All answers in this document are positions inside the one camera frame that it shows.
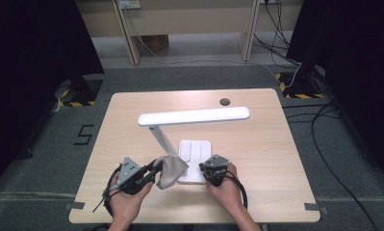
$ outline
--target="hazard tape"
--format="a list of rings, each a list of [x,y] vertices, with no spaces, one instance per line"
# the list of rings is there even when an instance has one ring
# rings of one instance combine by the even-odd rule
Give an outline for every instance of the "hazard tape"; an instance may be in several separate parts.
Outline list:
[[[284,82],[280,81],[280,78],[282,75],[280,73],[276,74],[276,79],[279,81],[279,88],[282,91],[282,95],[286,98],[302,98],[302,99],[309,99],[309,98],[323,98],[322,94],[319,93],[291,93],[289,92],[289,89],[286,88]]]
[[[69,89],[66,89],[62,95],[62,98],[66,97],[69,93]]]
[[[63,106],[67,107],[83,107],[83,106],[93,106],[95,104],[95,101],[88,101],[88,102],[62,102]]]

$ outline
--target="gray cloth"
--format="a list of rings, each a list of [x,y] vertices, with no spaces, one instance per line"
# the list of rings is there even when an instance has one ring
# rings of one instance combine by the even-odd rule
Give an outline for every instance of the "gray cloth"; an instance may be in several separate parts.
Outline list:
[[[154,165],[156,166],[161,161],[164,162],[164,165],[157,186],[159,189],[164,190],[174,185],[189,166],[178,156],[160,157],[156,159]]]

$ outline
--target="black curtain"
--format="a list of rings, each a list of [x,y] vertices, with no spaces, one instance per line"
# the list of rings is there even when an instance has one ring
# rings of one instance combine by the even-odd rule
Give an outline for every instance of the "black curtain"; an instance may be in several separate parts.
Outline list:
[[[324,67],[349,128],[384,171],[384,0],[305,0],[287,56]]]
[[[93,73],[103,68],[75,1],[0,0],[0,175],[31,142],[60,83]]]

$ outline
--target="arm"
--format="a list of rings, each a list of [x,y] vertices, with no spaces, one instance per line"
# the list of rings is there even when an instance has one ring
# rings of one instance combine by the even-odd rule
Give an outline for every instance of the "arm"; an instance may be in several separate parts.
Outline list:
[[[237,168],[234,165],[231,164],[228,166],[227,170],[238,177]],[[231,215],[241,231],[260,230],[260,227],[255,223],[249,212],[243,206],[240,189],[233,181],[224,178],[221,185],[218,187],[213,186],[208,181],[206,184],[207,189],[216,199],[217,203]]]
[[[119,172],[112,180],[112,185],[116,184]],[[138,216],[141,203],[143,199],[149,194],[152,189],[152,182],[149,182],[143,189],[136,194],[127,194],[125,192],[118,192],[111,197],[111,208],[113,210],[113,222],[108,230],[110,231],[126,231],[131,225],[132,221]],[[118,190],[110,191],[110,195],[116,193]]]

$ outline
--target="lamp base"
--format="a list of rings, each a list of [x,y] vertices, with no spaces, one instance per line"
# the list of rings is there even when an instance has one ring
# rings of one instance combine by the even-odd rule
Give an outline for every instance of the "lamp base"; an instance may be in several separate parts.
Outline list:
[[[212,156],[212,144],[209,141],[180,141],[179,156],[189,168],[179,177],[178,182],[189,185],[205,184],[206,179],[198,165]]]

